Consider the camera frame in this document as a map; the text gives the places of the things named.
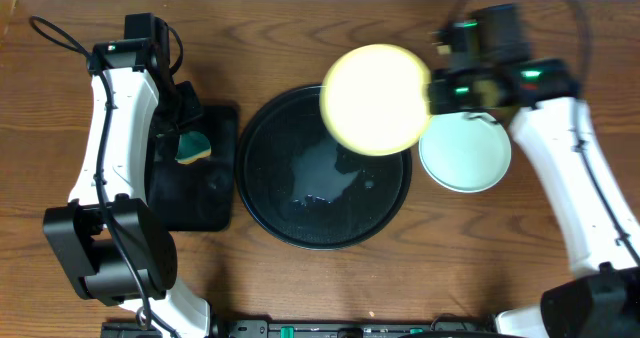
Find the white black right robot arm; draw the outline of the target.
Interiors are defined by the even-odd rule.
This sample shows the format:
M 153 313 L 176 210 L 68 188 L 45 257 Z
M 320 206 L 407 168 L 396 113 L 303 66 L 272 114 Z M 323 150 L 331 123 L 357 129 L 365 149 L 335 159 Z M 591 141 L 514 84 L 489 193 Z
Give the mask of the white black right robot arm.
M 639 223 L 602 153 L 589 107 L 561 61 L 439 69 L 436 114 L 517 111 L 508 130 L 533 166 L 561 229 L 573 280 L 532 306 L 499 313 L 515 337 L 639 337 Z

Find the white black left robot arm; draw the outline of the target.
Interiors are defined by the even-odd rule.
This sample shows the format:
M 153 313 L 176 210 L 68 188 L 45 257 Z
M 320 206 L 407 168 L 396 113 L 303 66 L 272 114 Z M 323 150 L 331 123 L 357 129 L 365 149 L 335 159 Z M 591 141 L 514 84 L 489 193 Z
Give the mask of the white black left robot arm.
M 211 306 L 177 273 L 173 237 L 147 203 L 149 136 L 182 127 L 184 88 L 164 38 L 100 43 L 87 58 L 93 111 L 68 201 L 44 235 L 76 295 L 135 314 L 140 331 L 208 337 Z

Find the yellow plate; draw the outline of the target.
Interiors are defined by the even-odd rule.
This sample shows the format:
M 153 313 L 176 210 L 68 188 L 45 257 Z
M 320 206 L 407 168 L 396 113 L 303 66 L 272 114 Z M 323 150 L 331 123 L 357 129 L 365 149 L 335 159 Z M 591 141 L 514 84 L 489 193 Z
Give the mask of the yellow plate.
M 372 44 L 340 57 L 320 90 L 321 117 L 332 137 L 365 156 L 386 156 L 416 144 L 431 112 L 431 71 L 413 52 Z

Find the green yellow sponge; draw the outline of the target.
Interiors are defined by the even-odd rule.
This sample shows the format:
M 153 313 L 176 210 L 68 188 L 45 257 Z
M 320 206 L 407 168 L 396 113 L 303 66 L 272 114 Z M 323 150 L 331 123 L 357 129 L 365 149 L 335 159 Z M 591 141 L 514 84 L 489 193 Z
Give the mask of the green yellow sponge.
M 175 156 L 175 160 L 179 164 L 189 165 L 210 155 L 211 144 L 204 134 L 189 131 L 180 135 Z

